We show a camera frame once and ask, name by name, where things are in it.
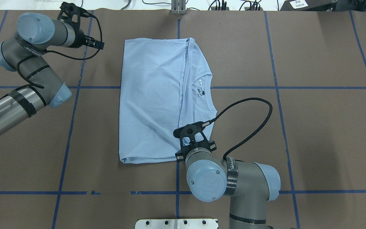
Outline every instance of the black electrical cable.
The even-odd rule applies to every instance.
[[[261,5],[259,4],[259,2],[255,1],[254,4],[252,4],[252,8],[249,8],[248,10],[255,10],[258,11],[261,8]]]
[[[97,24],[98,24],[98,29],[100,30],[100,42],[103,41],[103,32],[101,31],[101,25],[100,25],[100,21],[98,20],[98,18],[96,16],[94,16],[93,14],[90,14],[90,17],[94,18],[96,21],[97,21]],[[70,58],[70,59],[75,59],[75,60],[88,60],[88,59],[91,59],[93,57],[95,57],[97,55],[97,53],[100,51],[100,48],[97,49],[97,51],[90,57],[87,57],[87,58],[74,58],[74,57],[71,57],[71,56],[68,56],[68,55],[65,55],[61,52],[57,52],[57,51],[53,51],[53,50],[50,50],[50,51],[46,51],[46,52],[52,52],[52,53],[55,53],[55,54],[59,54],[61,56],[64,56],[64,57],[67,57],[67,58]]]
[[[125,10],[126,8],[128,8],[128,6],[131,4],[131,1],[132,0],[128,0],[128,3],[124,7],[122,7],[121,10]]]
[[[245,142],[247,142],[249,139],[251,139],[253,136],[255,136],[265,125],[266,123],[268,122],[269,118],[270,118],[270,115],[272,114],[272,104],[267,101],[267,100],[264,100],[264,99],[261,99],[261,98],[256,98],[256,97],[252,97],[252,98],[247,98],[247,99],[243,99],[243,100],[239,100],[233,104],[231,104],[230,106],[226,107],[222,112],[220,112],[218,114],[218,116],[216,116],[215,118],[211,119],[211,120],[208,120],[204,123],[207,123],[207,126],[210,125],[211,123],[215,122],[224,112],[226,112],[228,109],[230,109],[232,106],[235,106],[239,103],[242,103],[242,102],[245,102],[245,101],[249,101],[249,100],[258,100],[258,101],[262,101],[266,104],[268,104],[269,106],[269,112],[265,118],[265,120],[262,122],[262,124],[258,127],[258,129],[256,129],[254,132],[252,132],[247,138],[245,138],[242,142],[238,143],[237,145],[235,145],[234,147],[232,147],[231,149],[229,149],[227,152],[225,152],[224,156],[222,157],[222,159],[226,159],[227,158],[227,155],[229,155],[234,149],[240,147],[241,145],[243,145]]]
[[[147,5],[157,5],[157,4],[168,4],[171,5],[171,3],[146,3],[144,2],[144,0],[142,0],[142,3],[147,4]]]
[[[22,79],[24,79],[26,82],[28,82],[30,85],[32,85],[32,86],[34,86],[34,87],[37,87],[37,88],[41,88],[41,89],[43,89],[43,88],[45,88],[45,87],[43,87],[43,86],[42,86],[42,85],[40,85],[40,84],[35,84],[34,82],[29,81],[29,79],[28,79],[28,78],[26,78],[26,77],[22,74],[22,72],[19,70],[19,66],[20,66],[23,62],[27,61],[27,60],[28,60],[28,59],[30,59],[30,58],[36,58],[36,56],[34,56],[34,55],[30,55],[30,56],[28,56],[28,57],[26,57],[26,58],[23,58],[23,60],[19,61],[19,62],[16,64],[16,71],[18,71],[19,76],[20,76]]]
[[[249,7],[251,8],[252,7],[252,2],[251,1],[244,1],[242,3],[242,5],[240,6],[240,9],[238,11],[240,11],[242,9],[242,6],[245,4],[245,3],[249,3]]]
[[[217,10],[217,2],[218,2],[218,4],[220,4],[220,0],[214,0],[211,4],[210,4],[210,6],[209,6],[209,8],[207,9],[207,10],[210,10],[211,9],[211,6],[215,3],[215,10]]]

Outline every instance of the light blue t-shirt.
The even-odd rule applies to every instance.
[[[193,38],[125,41],[119,102],[119,159],[176,160],[173,130],[215,118],[213,74]],[[209,139],[213,125],[204,129]]]

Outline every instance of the black strap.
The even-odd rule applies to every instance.
[[[36,48],[31,43],[24,40],[21,36],[19,36],[18,32],[15,32],[15,39],[18,42],[18,44],[20,44],[23,48],[25,48],[26,50],[28,50],[29,52],[31,52],[35,56],[40,57],[40,56],[46,54],[45,50]]]
[[[40,71],[44,70],[45,68],[50,68],[50,66],[47,64],[47,65],[45,65],[45,66],[42,66],[42,67],[40,67],[40,68],[36,69],[36,70],[35,70],[35,71],[33,71],[31,74],[29,74],[29,75],[25,78],[25,80],[29,80],[32,76],[34,76],[34,75],[38,74]]]
[[[21,93],[16,90],[12,90],[7,95],[11,96],[17,103],[19,103],[22,108],[26,111],[29,118],[36,114],[36,109],[32,103],[30,103]]]
[[[25,77],[23,74],[22,74],[22,72],[20,71],[20,69],[19,69],[19,66],[23,63],[23,62],[25,62],[25,61],[27,61],[28,59],[30,59],[30,58],[36,58],[35,56],[33,56],[33,55],[30,55],[30,56],[27,56],[27,57],[25,57],[25,58],[23,58],[21,61],[19,61],[17,64],[16,64],[16,71],[18,71],[18,74],[19,74],[19,76],[22,78],[22,79],[24,79],[26,82],[28,82],[30,85],[32,85],[32,86],[34,86],[34,87],[37,87],[37,88],[41,88],[41,89],[43,89],[43,88],[45,88],[44,86],[42,86],[42,85],[40,85],[40,84],[35,84],[34,82],[32,82],[32,81],[29,81],[29,78],[27,78],[27,77]]]
[[[40,100],[42,100],[43,105],[44,106],[47,106],[46,101],[43,98],[43,96],[34,87],[29,86],[29,88],[32,89],[39,96]]]
[[[237,188],[238,166],[234,158],[227,156],[227,188],[225,195],[232,196]]]
[[[235,216],[231,213],[230,213],[230,218],[233,219],[233,220],[244,222],[244,223],[253,223],[253,224],[264,224],[264,223],[266,223],[266,219],[265,220],[252,220],[252,219],[247,219],[247,218],[242,218],[242,217],[239,217],[239,216]]]

